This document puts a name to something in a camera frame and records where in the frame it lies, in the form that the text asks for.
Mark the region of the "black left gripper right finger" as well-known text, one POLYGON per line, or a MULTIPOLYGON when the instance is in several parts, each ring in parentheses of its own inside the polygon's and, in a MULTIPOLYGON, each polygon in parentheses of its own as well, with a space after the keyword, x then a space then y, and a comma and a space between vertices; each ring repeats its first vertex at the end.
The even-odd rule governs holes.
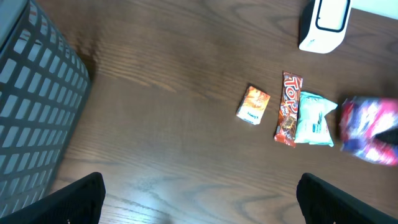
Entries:
POLYGON ((307 224, 397 224, 396 218, 375 209, 311 173, 304 173, 301 176, 296 189, 296 198, 307 224))

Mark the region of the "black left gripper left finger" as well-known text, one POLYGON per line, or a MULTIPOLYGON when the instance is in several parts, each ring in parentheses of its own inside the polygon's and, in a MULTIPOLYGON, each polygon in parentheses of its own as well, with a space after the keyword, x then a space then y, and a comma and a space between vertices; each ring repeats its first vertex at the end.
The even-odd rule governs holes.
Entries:
POLYGON ((99 223, 105 198, 103 176, 93 172, 4 218, 3 224, 99 223))

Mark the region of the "orange Top chocolate bar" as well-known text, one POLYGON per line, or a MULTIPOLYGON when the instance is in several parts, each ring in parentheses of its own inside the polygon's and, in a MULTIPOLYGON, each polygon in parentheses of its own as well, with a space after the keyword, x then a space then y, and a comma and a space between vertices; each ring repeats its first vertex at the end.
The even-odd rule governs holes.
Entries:
POLYGON ((283 71, 282 78, 282 94, 274 140, 295 147, 303 78, 286 71, 283 71))

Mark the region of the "teal snack packet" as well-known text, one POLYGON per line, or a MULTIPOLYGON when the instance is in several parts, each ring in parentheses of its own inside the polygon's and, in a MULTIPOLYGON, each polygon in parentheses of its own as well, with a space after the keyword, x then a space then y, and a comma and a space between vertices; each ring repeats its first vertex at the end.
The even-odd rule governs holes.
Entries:
POLYGON ((325 116, 337 106, 320 95, 302 91, 294 143, 333 147, 325 116))

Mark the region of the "red purple snack packet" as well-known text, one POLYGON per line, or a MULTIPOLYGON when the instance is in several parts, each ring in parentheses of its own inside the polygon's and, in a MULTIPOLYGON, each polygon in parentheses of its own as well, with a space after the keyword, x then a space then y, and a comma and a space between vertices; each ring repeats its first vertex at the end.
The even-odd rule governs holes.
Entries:
POLYGON ((376 135, 397 128, 397 100, 355 96, 341 109, 341 150, 373 164, 396 166, 397 146, 377 140, 376 135))

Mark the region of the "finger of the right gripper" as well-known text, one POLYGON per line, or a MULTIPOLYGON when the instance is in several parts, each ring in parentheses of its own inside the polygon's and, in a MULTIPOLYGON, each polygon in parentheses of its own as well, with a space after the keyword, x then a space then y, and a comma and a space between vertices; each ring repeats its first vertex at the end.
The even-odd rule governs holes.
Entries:
POLYGON ((398 129, 389 129, 376 135, 376 139, 393 146, 398 145, 398 129))

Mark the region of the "small orange box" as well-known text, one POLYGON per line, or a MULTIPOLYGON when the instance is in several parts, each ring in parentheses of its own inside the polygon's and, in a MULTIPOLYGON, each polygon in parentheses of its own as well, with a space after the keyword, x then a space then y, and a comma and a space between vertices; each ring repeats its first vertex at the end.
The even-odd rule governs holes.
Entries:
POLYGON ((254 86, 249 86, 236 116, 253 125, 260 124, 270 98, 267 93, 254 86))

